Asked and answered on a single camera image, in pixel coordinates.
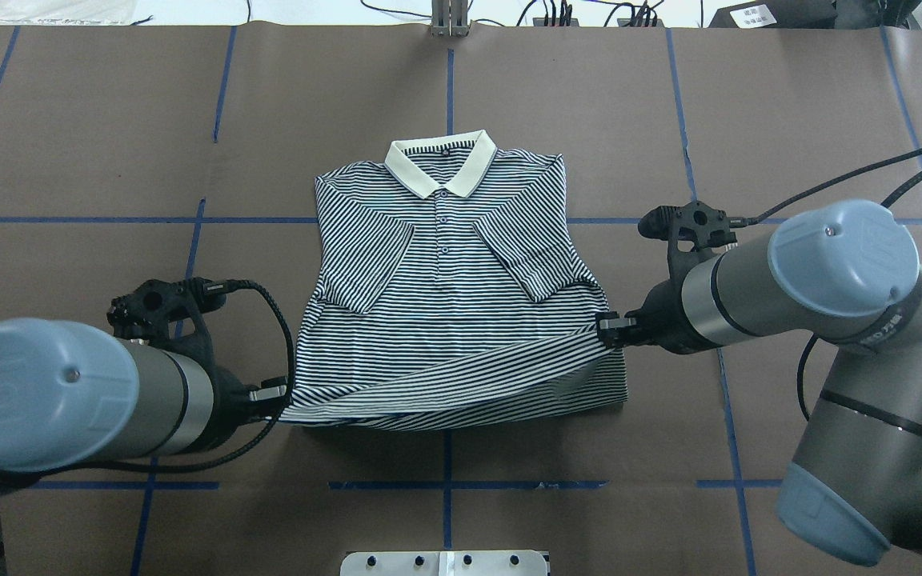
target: folded shirt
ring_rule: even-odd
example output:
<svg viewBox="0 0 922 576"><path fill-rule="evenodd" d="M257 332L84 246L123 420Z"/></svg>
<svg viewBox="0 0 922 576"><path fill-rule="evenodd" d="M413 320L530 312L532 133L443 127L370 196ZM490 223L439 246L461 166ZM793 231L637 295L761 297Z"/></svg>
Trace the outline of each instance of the folded shirt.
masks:
<svg viewBox="0 0 922 576"><path fill-rule="evenodd" d="M319 176L323 263L281 419L437 430L627 400L565 194L563 157L498 150L484 131Z"/></svg>

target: shirt collar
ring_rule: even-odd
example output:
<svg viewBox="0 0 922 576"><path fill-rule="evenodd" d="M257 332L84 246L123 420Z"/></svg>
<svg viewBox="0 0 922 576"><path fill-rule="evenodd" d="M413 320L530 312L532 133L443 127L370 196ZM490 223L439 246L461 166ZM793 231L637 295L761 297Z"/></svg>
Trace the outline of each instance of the shirt collar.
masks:
<svg viewBox="0 0 922 576"><path fill-rule="evenodd" d="M475 141L475 146L472 147L471 154L465 159L458 173L443 185L425 174L405 154L405 150L414 149L414 147L445 146L465 141ZM485 130L441 138L422 138L417 141L393 141L391 149L387 152L387 169L394 175L394 178L398 179L398 182L420 198L428 198L429 194L440 187L445 187L461 198L468 198L483 181L483 176L490 169L490 163L493 162L496 154L497 145L493 143Z"/></svg>

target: sticker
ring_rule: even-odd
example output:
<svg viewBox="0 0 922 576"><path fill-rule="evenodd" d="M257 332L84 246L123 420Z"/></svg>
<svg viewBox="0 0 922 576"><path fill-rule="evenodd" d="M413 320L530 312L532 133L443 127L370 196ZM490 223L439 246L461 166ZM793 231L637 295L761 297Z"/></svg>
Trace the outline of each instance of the sticker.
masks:
<svg viewBox="0 0 922 576"><path fill-rule="evenodd" d="M771 8L768 8L766 4L750 6L742 10L732 10L731 15L739 28L760 28L761 26L778 23L775 15L771 14Z"/></svg>

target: short sleeve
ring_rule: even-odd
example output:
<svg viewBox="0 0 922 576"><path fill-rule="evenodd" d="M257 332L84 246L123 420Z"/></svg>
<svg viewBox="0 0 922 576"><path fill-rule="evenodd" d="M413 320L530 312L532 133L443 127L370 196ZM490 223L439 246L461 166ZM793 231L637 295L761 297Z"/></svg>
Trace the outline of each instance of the short sleeve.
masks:
<svg viewBox="0 0 922 576"><path fill-rule="evenodd" d="M315 296L366 314L394 277L413 226L366 207L322 178L315 179L315 207L323 240Z"/></svg>
<svg viewBox="0 0 922 576"><path fill-rule="evenodd" d="M596 285L567 233L564 164L557 156L512 200L472 226L531 302L571 284Z"/></svg>

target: light blue cap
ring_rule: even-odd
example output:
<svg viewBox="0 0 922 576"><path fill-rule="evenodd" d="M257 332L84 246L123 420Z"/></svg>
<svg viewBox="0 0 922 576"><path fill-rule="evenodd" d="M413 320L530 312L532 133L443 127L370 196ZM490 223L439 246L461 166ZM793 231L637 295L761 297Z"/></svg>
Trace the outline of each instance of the light blue cap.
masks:
<svg viewBox="0 0 922 576"><path fill-rule="evenodd" d="M869 200L789 218L771 236L768 265L800 305L838 318L870 316L898 303L920 274L906 226Z"/></svg>
<svg viewBox="0 0 922 576"><path fill-rule="evenodd" d="M778 518L796 536L852 564L874 566L892 547L852 504L794 462L780 487Z"/></svg>
<svg viewBox="0 0 922 576"><path fill-rule="evenodd" d="M123 430L138 367L116 338L85 324L0 322L0 470L81 462Z"/></svg>

